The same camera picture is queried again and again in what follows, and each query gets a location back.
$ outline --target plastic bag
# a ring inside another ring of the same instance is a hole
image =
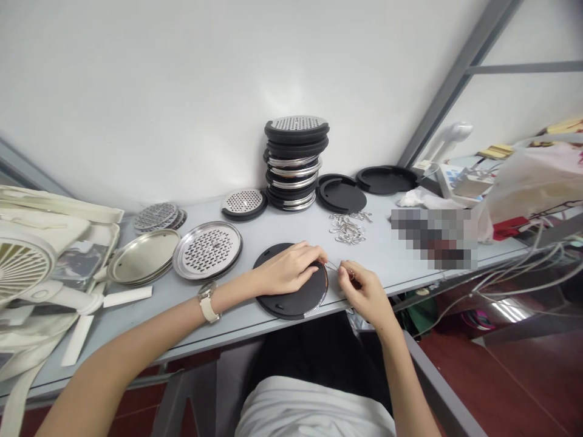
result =
[[[518,219],[534,220],[583,205],[583,150],[568,143],[515,147],[500,168],[494,186],[476,208],[479,240]]]

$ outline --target black pants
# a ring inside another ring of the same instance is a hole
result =
[[[344,311],[269,333],[245,399],[265,378],[288,376],[374,399],[392,415],[377,335],[372,333],[366,344],[372,344],[368,351],[352,333]]]

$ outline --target white watch strap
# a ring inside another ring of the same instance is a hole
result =
[[[219,320],[219,316],[216,315],[211,307],[211,298],[210,296],[206,296],[204,299],[200,301],[200,307],[202,309],[202,314],[205,316],[205,319],[211,323],[216,322]]]

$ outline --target white table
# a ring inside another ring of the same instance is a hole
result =
[[[366,228],[367,240],[356,246],[349,246],[334,240],[336,234],[329,233],[330,212],[317,204],[302,212],[283,212],[271,206],[256,220],[248,223],[235,223],[240,231],[244,247],[236,266],[218,282],[223,283],[252,269],[255,260],[268,247],[285,242],[307,240],[312,245],[321,245],[328,253],[330,261],[338,265],[342,259],[352,259],[375,271],[387,294],[397,294],[433,283],[437,280],[458,276],[464,271],[440,272],[429,269],[427,261],[420,260],[417,251],[405,248],[399,241],[397,232],[391,229],[387,218],[392,209],[398,209],[394,202],[401,197],[381,197],[367,194],[365,211],[372,213],[373,223],[362,222]],[[224,220],[220,213],[222,199],[215,198],[184,208],[188,213],[186,223],[179,229],[184,235],[201,223]],[[136,237],[131,221],[121,226],[120,246]],[[480,245],[477,250],[479,268],[499,263],[506,259],[526,253],[526,246],[516,240],[506,240],[494,245]],[[329,271],[330,286],[323,304],[309,315],[309,318],[341,311],[347,302],[341,294],[336,281],[336,273]],[[61,367],[61,359],[69,343],[71,332],[65,336],[49,357],[47,363],[36,377],[29,397],[48,395],[61,390],[79,365],[95,350],[121,333],[150,319],[162,311],[194,296],[199,289],[173,270],[153,283],[154,294],[150,299],[123,307],[100,310],[93,322],[92,329],[76,366]],[[111,286],[110,293],[120,291],[117,285]],[[192,355],[249,337],[277,330],[300,320],[277,319],[265,312],[254,300],[235,307],[225,313],[220,322],[204,325],[191,333],[175,347],[161,356],[157,363]],[[0,405],[6,402],[14,380],[0,384]]]

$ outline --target white tissue paper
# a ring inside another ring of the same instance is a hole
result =
[[[427,209],[465,209],[466,206],[452,199],[444,199],[434,194],[423,194],[420,189],[407,191],[397,202],[398,206],[410,208],[423,205]]]

